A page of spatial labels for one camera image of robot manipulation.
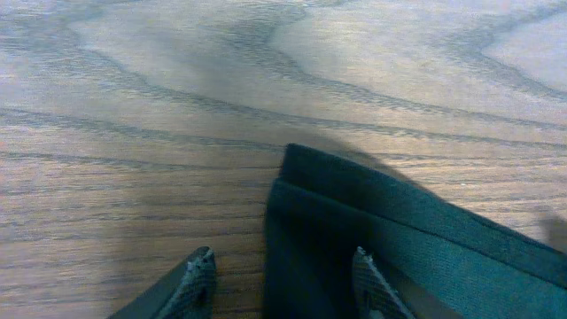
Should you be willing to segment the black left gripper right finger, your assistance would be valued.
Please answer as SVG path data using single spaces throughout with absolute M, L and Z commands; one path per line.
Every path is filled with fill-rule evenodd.
M 360 246 L 352 258 L 352 286 L 360 319 L 416 318 Z

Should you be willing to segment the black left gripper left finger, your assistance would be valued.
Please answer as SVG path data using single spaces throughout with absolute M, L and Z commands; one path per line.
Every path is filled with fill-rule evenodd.
M 214 250 L 201 246 L 108 319 L 210 319 L 216 286 Z

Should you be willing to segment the black polo shirt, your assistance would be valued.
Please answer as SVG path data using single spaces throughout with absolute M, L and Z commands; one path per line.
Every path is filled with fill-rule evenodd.
M 358 246 L 416 318 L 566 315 L 564 253 L 307 146 L 285 149 L 265 237 L 266 318 L 359 318 Z

